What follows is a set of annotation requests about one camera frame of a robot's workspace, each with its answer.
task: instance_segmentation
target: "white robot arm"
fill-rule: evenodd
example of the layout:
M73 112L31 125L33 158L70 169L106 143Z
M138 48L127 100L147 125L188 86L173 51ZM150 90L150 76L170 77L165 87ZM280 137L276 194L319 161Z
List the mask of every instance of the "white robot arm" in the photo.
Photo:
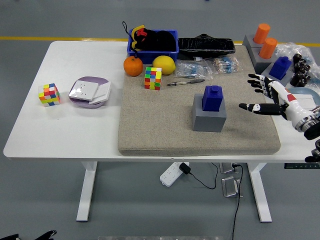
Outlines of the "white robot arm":
M248 80L248 83L256 88L254 91L264 94L274 103L240 103L240 108L260 115L282 115L286 120L291 121L294 129L303 132L307 140L320 137L320 121L316 116L316 113L320 110L319 107L312 111L306 110L300 106L295 96L280 82L258 74L249 74L249 77L256 79ZM318 157L315 162L320 161L320 142L318 145L317 147L316 143L316 149L312 151L312 157Z

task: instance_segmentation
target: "gray block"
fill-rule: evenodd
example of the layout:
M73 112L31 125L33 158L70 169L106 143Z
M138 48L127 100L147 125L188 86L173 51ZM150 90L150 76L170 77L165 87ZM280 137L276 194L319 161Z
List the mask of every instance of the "gray block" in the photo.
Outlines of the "gray block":
M290 70L290 68L286 71L286 74L284 75L284 77L280 80L277 79L274 76L271 76L269 73L272 69L272 67L274 66L274 63L271 63L262 73L261 75L266 76L270 79L276 80L279 83L281 83L283 86L287 86L287 84L291 81L292 77L294 76L294 72L292 70Z
M263 44L255 43L254 37L255 37L254 34L244 35L242 45L246 46L247 49L262 48Z
M251 48L252 54L250 55L252 65L256 74L262 74L264 70L269 67L270 64L277 61L277 57L275 54L272 55L269 59L264 59L259 56L260 48Z
M197 132L221 133L227 119L225 99L222 99L219 111L203 111L203 94L196 93L192 107L192 130Z
M259 56L260 50L263 46L263 44L257 44L253 41L253 38L255 37L254 34L252 35L245 35L242 45L246 46L246 49L249 53L249 56L251 58L252 65L254 67L254 71L256 74L262 74L266 68L274 63L278 58L275 54L272 55L269 59L264 59Z

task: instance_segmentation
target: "plastic bag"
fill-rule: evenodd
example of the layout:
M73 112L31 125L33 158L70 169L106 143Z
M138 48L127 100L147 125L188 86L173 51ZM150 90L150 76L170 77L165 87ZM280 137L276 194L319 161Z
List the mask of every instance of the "plastic bag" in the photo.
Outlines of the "plastic bag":
M212 70L205 61L177 60L175 68L176 78L212 79Z
M241 70L239 62L234 56L222 56L214 58L213 66L217 74L232 74Z
M310 76L310 80L305 87L313 89L320 95L320 66L316 64L311 50L308 47L297 45L293 42L288 42L284 44L278 44L274 53L277 58L287 56L291 61L293 61L295 54L300 54L302 59L306 61L306 64L310 66L310 70L307 73Z

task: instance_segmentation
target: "yellow floor line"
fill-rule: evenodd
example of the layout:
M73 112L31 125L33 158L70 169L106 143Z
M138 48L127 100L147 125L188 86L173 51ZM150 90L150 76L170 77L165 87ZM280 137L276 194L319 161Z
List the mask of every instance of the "yellow floor line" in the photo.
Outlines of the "yellow floor line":
M101 38L101 37L51 37L51 36L0 36L0 40L12 40L12 41L92 41L92 42L127 42L127 38ZM242 44L242 41L233 41L235 44ZM312 42L296 42L297 45L303 45L305 47L319 48L320 43Z
M0 40L13 41L92 41L92 42L127 42L127 38L97 38L97 37L50 37L50 36L0 36Z

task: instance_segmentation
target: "power strip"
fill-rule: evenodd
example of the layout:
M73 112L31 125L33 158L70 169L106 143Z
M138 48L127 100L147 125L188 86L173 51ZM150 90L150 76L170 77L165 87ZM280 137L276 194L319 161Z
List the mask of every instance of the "power strip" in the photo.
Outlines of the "power strip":
M179 166L182 164L182 162L174 162L172 165L160 176L160 181L162 182L162 185L165 185L167 187L170 187L175 180L177 180L180 175L183 173Z

